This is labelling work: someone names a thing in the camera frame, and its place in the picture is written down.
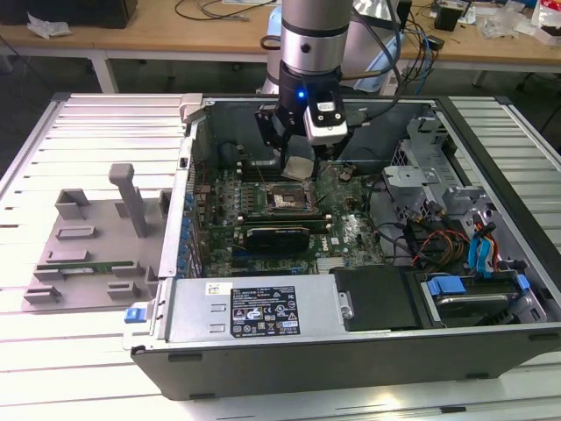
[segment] gray stand post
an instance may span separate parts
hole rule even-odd
[[[132,177],[134,176],[134,168],[131,164],[113,164],[109,172],[109,181],[119,188],[119,193],[123,198],[124,207],[129,212],[129,217],[134,226],[137,237],[143,239],[146,237],[146,220],[144,218],[144,203],[140,194],[132,185]]]

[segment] black cable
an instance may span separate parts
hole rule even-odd
[[[392,54],[389,53],[389,51],[387,50],[386,46],[384,45],[383,42],[381,42],[380,37],[378,37],[378,35],[376,34],[376,32],[372,29],[372,27],[366,22],[366,20],[362,17],[362,15],[360,15],[360,13],[357,12],[356,9],[353,8],[354,13],[357,15],[358,19],[360,20],[360,23],[367,29],[367,31],[374,37],[374,39],[376,39],[377,42],[379,42],[380,44],[380,48],[382,49],[382,51],[384,52],[384,54],[386,55],[388,61],[392,64],[392,70],[394,71],[394,75],[395,75],[395,80],[397,82],[397,90],[395,92],[395,95],[391,101],[391,103],[387,106],[384,107],[382,110],[374,113],[374,114],[369,114],[366,113],[366,117],[365,117],[365,122],[368,121],[372,121],[375,118],[381,116],[382,114],[387,113],[388,111],[390,111],[392,108],[395,107],[395,105],[399,102],[401,95],[403,95],[403,91],[405,90],[405,86],[403,83],[401,83],[401,76],[400,76],[400,71],[397,68],[397,61],[400,59],[401,56],[401,34],[400,34],[400,29],[399,26],[397,25],[397,17],[395,16],[395,11],[394,11],[394,7],[392,5],[391,0],[386,0],[386,4],[387,4],[387,8],[389,10],[389,15],[390,18],[392,20],[392,24],[395,25],[395,57],[392,57]]]
[[[180,1],[175,5],[174,10],[175,10],[175,14],[181,16],[182,18],[189,19],[189,20],[205,21],[205,22],[206,22],[206,21],[210,21],[210,20],[222,20],[222,19],[225,19],[225,18],[229,18],[229,17],[232,17],[232,16],[236,16],[236,15],[239,15],[240,13],[244,13],[245,11],[252,11],[253,9],[257,9],[257,8],[259,8],[259,7],[263,7],[263,6],[267,6],[267,5],[269,5],[269,4],[276,3],[276,1],[277,1],[277,0],[270,0],[269,2],[266,2],[266,3],[255,4],[254,6],[246,7],[245,9],[242,9],[241,11],[234,11],[234,12],[228,13],[228,14],[226,14],[226,15],[219,15],[219,16],[216,16],[215,18],[198,18],[198,17],[196,17],[196,16],[189,16],[189,15],[185,15],[185,14],[181,13],[181,12],[179,11],[179,6],[181,6],[181,5],[183,4],[183,2],[185,2],[185,0],[180,0]],[[205,5],[203,6],[203,8],[206,10],[206,7],[207,7],[208,5],[209,5],[209,4],[205,4]]]
[[[207,7],[211,6],[212,4],[216,4],[216,3],[220,3],[222,0],[213,0],[210,3],[206,3],[206,4],[201,4],[202,0],[196,0],[196,5],[199,6],[199,10],[205,14],[205,16],[208,16],[209,18],[220,18],[222,15],[217,15],[216,13],[213,13],[212,11],[208,11]],[[234,16],[229,16],[227,18],[223,18],[224,20],[239,20],[242,22],[249,22],[249,18],[246,18],[244,16],[239,16],[239,15],[234,15]]]
[[[390,4],[390,5],[388,5],[388,7],[390,8],[391,12],[393,13],[394,12],[393,6],[391,6],[391,4]],[[388,64],[382,70],[380,70],[380,74],[384,75],[385,73],[389,72],[390,70],[392,70],[395,67],[395,65],[397,64],[397,61],[399,60],[399,58],[401,56],[401,35],[400,35],[400,32],[399,32],[399,29],[397,31],[395,31],[395,57],[393,57],[392,54],[387,49],[386,44],[384,44],[384,42],[378,36],[376,31],[368,24],[366,19],[359,13],[359,11],[357,11],[353,7],[352,8],[352,13],[360,21],[360,23],[365,27],[365,29],[368,31],[368,33],[370,33],[370,35],[372,36],[372,38],[374,38],[374,40],[376,41],[376,43],[378,44],[378,46],[380,47],[382,52],[386,55]],[[395,15],[390,14],[390,16],[392,17],[392,24],[397,25]]]
[[[548,125],[550,125],[550,123],[551,123],[551,121],[553,120],[553,118],[555,117],[555,115],[556,115],[558,112],[560,112],[560,111],[561,111],[561,104],[560,104],[555,110],[553,110],[553,112],[552,112],[551,115],[548,117],[548,119],[545,120],[545,123],[543,123],[542,129],[540,130],[540,134],[542,134],[542,133],[545,131],[546,127],[547,127]]]
[[[264,36],[262,39],[259,40],[259,45],[261,46],[261,48],[263,48],[264,50],[267,51],[279,51],[281,49],[281,46],[269,46],[267,44],[268,41],[274,41],[274,42],[281,42],[281,37],[278,35],[266,35]]]
[[[18,51],[16,51],[16,49],[11,46],[8,41],[6,41],[6,39],[0,35],[0,40],[23,62],[25,63],[25,65],[27,66],[27,68],[29,68],[38,78],[39,80],[45,85],[45,87],[51,92],[51,94],[54,93],[54,89],[51,88],[51,85],[45,80],[43,79],[43,77],[39,74],[39,72],[37,70],[35,70],[35,68],[32,67],[31,64],[29,64],[29,61],[27,61],[26,59],[24,59],[24,57],[18,53]]]
[[[423,35],[426,35],[426,34],[424,33],[423,27],[420,26],[419,24],[417,24],[417,22],[415,20],[415,15],[413,14],[413,11],[409,11],[409,14],[411,16],[411,19],[409,19],[408,22],[413,25],[415,30],[413,31],[413,30],[410,30],[408,28],[406,28],[406,29],[411,31],[411,33],[413,33],[417,37],[417,42],[419,44],[419,48],[417,50],[417,56],[415,58],[415,62],[413,63],[412,66],[409,67],[408,72],[404,76],[405,82],[407,82],[409,79],[411,79],[410,76],[413,74],[413,72],[416,72],[413,79],[415,79],[419,75],[420,68],[417,67],[417,63],[419,62],[419,60],[421,60],[421,63],[423,63],[424,59],[425,59],[425,54],[426,54],[426,48],[425,48],[426,46],[425,46],[424,39],[423,39]]]

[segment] blue tab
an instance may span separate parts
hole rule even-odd
[[[432,296],[464,294],[465,287],[459,276],[435,276],[427,282]]]
[[[129,323],[144,323],[146,321],[146,309],[136,309],[131,307],[124,312],[124,322]]]
[[[439,296],[442,293],[442,290],[440,289],[440,286],[433,279],[431,279],[430,281],[427,281],[427,286],[429,287],[429,292],[432,296]]]
[[[520,287],[520,289],[522,291],[525,292],[525,291],[529,290],[528,278],[526,278],[525,275],[516,276],[516,281],[518,282],[518,286]]]

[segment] warning label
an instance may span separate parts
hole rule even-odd
[[[295,287],[231,290],[234,338],[299,335]]]

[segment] wooden desk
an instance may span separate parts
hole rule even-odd
[[[73,26],[73,34],[42,39],[24,26],[0,25],[0,34],[24,55],[86,57],[92,60],[105,93],[118,92],[109,59],[180,61],[265,62],[259,39],[266,33],[271,7],[248,11],[250,22],[192,21],[175,14],[176,0],[138,0],[138,9],[125,29]],[[414,13],[427,0],[415,1]],[[213,5],[216,13],[240,10],[243,6]],[[180,11],[203,17],[195,0],[186,0]],[[438,68],[522,72],[561,72],[561,48],[545,46],[520,34],[518,39],[483,39],[474,25],[458,25],[454,32],[438,31],[433,19],[418,14],[425,30],[444,39],[435,64]],[[401,65],[416,57],[417,45],[406,40]],[[0,46],[0,54],[10,54]]]
[[[438,61],[462,61],[465,63],[495,63],[518,65],[552,65],[561,71],[561,48],[546,46],[537,39],[520,33],[518,39],[499,38],[484,39],[475,25],[458,24],[454,32],[434,29],[434,19],[426,18],[429,11],[418,13],[426,0],[414,1],[415,20],[428,35],[444,39],[445,44],[438,56]],[[404,59],[416,57],[417,45],[406,42],[403,48]]]

